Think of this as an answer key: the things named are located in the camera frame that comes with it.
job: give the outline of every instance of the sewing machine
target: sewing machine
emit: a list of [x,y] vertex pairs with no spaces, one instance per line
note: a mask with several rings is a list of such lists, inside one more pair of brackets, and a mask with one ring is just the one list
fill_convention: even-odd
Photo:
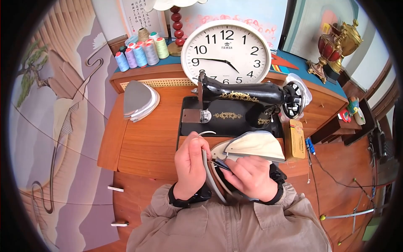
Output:
[[179,135],[214,131],[214,136],[237,137],[265,130],[282,138],[278,114],[295,119],[305,107],[303,88],[294,81],[283,87],[272,82],[223,84],[200,70],[192,93],[197,96],[183,99]]

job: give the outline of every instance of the hand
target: hand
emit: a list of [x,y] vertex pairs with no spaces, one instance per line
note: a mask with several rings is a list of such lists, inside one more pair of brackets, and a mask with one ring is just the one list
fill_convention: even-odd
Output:
[[225,164],[232,172],[221,169],[225,179],[239,191],[263,202],[271,201],[277,194],[277,183],[269,176],[270,164],[258,156],[227,159]]
[[173,194],[176,199],[190,199],[206,181],[206,170],[203,165],[202,149],[207,152],[207,159],[212,155],[208,142],[197,132],[191,132],[182,146],[175,153],[175,167],[178,173]]

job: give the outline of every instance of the wall clock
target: wall clock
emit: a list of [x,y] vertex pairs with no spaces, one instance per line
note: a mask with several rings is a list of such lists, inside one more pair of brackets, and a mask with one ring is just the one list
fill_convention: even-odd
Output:
[[224,84],[259,83],[271,65],[266,40],[256,29],[236,20],[216,20],[196,29],[182,48],[181,64],[197,85],[199,70]]

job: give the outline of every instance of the pine tree painting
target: pine tree painting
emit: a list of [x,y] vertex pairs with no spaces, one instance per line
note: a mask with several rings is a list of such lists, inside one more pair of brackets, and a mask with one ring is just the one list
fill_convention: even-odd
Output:
[[42,53],[46,51],[46,45],[40,47],[35,52],[33,51],[38,46],[39,40],[34,41],[25,52],[21,64],[22,69],[17,72],[17,76],[23,75],[21,80],[21,94],[18,98],[17,108],[19,108],[25,98],[28,96],[31,86],[34,81],[38,85],[38,88],[43,86],[48,86],[48,79],[42,80],[39,77],[39,71],[42,70],[45,63],[48,61],[48,56],[46,55],[41,62],[37,63],[38,59],[41,57]]

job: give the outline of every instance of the ornate trophy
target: ornate trophy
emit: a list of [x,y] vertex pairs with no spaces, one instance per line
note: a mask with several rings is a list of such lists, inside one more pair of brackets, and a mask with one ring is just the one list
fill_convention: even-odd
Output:
[[323,66],[326,65],[327,62],[334,62],[340,59],[342,55],[341,42],[344,39],[346,32],[344,25],[342,25],[339,34],[333,32],[330,34],[322,34],[318,40],[318,49],[320,53],[319,62],[313,63],[310,60],[306,62],[309,65],[308,73],[316,74],[323,84],[326,83]]
[[[325,76],[332,83],[336,83],[336,80],[340,76],[341,61],[343,60],[343,58],[351,55],[363,41],[361,39],[361,36],[357,32],[356,29],[357,26],[358,26],[357,19],[353,20],[353,25],[348,25],[345,22],[343,22],[342,27],[344,28],[346,35],[341,41],[341,49],[342,49],[341,57],[336,61],[328,62],[328,65],[324,66],[323,68]],[[332,26],[332,32],[335,33],[335,35],[339,35],[341,33],[340,30],[338,30],[333,26]]]

